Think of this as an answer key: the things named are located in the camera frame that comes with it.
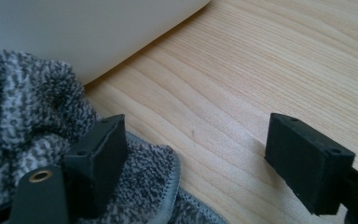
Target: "white object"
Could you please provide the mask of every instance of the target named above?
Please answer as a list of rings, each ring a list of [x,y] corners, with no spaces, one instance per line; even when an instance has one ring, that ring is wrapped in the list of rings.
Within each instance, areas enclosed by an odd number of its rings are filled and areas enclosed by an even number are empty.
[[[0,49],[74,67],[87,84],[210,0],[0,0]]]

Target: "fuzzy gray fabric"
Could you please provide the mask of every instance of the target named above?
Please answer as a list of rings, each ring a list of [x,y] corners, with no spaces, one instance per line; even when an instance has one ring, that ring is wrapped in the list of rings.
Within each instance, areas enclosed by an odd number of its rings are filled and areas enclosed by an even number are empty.
[[[60,164],[98,118],[69,64],[0,51],[0,204],[24,174]],[[180,163],[170,147],[127,136],[115,199],[102,217],[77,223],[225,223],[179,189]]]

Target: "towel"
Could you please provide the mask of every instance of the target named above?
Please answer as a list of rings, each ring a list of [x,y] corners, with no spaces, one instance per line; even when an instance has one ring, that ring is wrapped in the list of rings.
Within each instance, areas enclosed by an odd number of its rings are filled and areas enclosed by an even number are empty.
[[[101,117],[70,64],[0,51],[0,204],[26,173],[61,165]],[[168,146],[127,133],[129,157],[106,212],[76,223],[226,223],[179,187],[180,162]]]

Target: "wooden surface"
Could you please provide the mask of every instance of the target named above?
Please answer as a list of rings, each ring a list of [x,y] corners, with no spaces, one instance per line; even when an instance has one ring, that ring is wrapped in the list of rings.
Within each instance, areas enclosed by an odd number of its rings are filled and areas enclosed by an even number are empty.
[[[212,0],[87,86],[104,116],[173,147],[181,185],[230,223],[343,223],[309,214],[264,161],[269,114],[356,152],[358,1]]]

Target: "light wood tabletop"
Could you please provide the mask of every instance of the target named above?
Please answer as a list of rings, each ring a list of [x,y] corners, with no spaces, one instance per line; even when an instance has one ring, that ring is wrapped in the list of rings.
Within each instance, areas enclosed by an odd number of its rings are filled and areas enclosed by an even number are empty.
[[[181,186],[229,223],[343,223],[343,206],[311,215],[264,155],[277,112],[354,151],[358,169],[358,1],[212,0],[86,91],[171,146]]]

